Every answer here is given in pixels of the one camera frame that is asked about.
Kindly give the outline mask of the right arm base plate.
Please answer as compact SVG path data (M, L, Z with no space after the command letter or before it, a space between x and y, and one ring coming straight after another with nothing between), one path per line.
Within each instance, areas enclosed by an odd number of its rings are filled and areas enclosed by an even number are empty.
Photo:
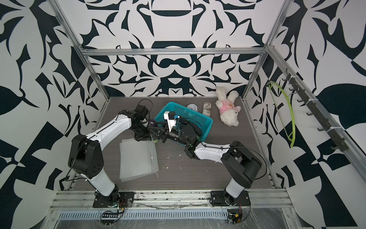
M226 191L211 191L210 192L210 204L213 206L250 206L250 198L247 191L242 191L237 198L232 197Z

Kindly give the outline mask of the teal plastic basket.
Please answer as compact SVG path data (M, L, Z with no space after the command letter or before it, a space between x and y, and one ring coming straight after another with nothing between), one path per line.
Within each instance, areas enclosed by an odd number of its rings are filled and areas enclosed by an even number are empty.
M168 102L161 111L157 114L155 117L155 120L157 122L163 122L164 119L164 113L165 112L175 112L176 115L181 116L188 121L191 121L198 125L198 127L202 130L202 136L201 141L205 141L213 124L212 118L205 116L199 112L196 112L194 110L191 110L187 107L184 107L180 104L177 104L175 102Z

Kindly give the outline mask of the black hook rail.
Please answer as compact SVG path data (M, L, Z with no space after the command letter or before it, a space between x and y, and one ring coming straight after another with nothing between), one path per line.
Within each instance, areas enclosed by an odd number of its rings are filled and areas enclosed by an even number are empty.
M317 130L319 132L326 132L334 145L331 147L332 150L340 150L345 152L350 149L347 144L345 135L342 133L343 128L336 123L331 117L331 114L326 111L320 100L310 91L310 89L303 83L300 76L292 74L288 68L285 70L286 77L283 79L292 85L291 92L298 94L300 97L297 100L300 104L305 105L309 112L308 116L314 116L318 123L321 125Z

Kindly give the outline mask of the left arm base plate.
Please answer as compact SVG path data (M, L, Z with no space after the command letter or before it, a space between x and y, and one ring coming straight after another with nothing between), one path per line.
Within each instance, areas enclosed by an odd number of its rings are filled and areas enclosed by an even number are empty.
M133 204L135 192L113 192L109 196L103 196L98 191L95 191L95 197L92 207L100 208L117 208L126 207Z

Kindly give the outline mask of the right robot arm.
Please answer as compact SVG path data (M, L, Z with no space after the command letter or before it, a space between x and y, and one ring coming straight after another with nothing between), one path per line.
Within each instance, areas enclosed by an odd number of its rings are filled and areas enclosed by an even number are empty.
M165 127L148 127L148 130L163 143L171 140L185 146L185 153L191 159L222 163L231 175L224 193L232 199L238 198L245 189L252 186L262 167L259 157L239 141L233 141L229 145L209 144L201 141L200 130L188 126L180 131Z

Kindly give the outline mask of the white plush toy pink shirt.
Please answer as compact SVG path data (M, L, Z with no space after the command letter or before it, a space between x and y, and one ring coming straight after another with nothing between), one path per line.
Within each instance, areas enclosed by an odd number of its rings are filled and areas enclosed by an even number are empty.
M215 105L219 109L221 121L229 127L239 126L238 114L241 111L241 106L234 104L239 97L237 91L231 91L228 95L224 87L217 87L216 90L217 101Z

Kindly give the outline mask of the green tube hoop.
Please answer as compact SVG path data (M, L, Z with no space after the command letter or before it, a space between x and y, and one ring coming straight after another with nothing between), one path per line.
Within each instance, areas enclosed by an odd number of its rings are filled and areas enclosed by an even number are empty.
M292 104L290 102L290 99L289 99L289 96L287 95L287 93L285 92L285 90L276 82L274 81L269 81L267 83L267 87L270 91L270 94L271 94L271 97L272 97L272 100L274 102L274 105L275 105L275 109L277 110L277 113L279 114L279 117L280 117L280 121L281 121L281 124L284 128L284 131L285 131L285 134L286 134L286 137L288 139L288 141L290 141L290 148L293 148L294 145L295 145L295 138L296 138L296 124L295 124L295 114L294 114L294 111L293 111L293 108L292 108ZM272 88L273 87L276 87L280 90L280 92L282 93L282 95L284 96L286 102L287 102L287 106L288 106L288 109L289 109L289 113L290 113L290 116L291 116L291 133L287 133L286 131L286 127L284 125L284 122L280 116L280 113L278 111L278 108L277 108L277 104L276 104L276 101L275 101L275 98L273 96L273 93L272 93Z

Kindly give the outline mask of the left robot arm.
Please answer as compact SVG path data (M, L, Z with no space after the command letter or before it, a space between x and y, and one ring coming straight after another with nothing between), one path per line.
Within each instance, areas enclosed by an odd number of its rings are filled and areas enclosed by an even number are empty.
M110 205L115 205L120 196L118 187L104 170L104 148L126 130L134 132L136 141L150 140L147 123L150 111L142 105L134 110L124 109L110 122L87 135L77 135L71 141L68 166L95 189Z

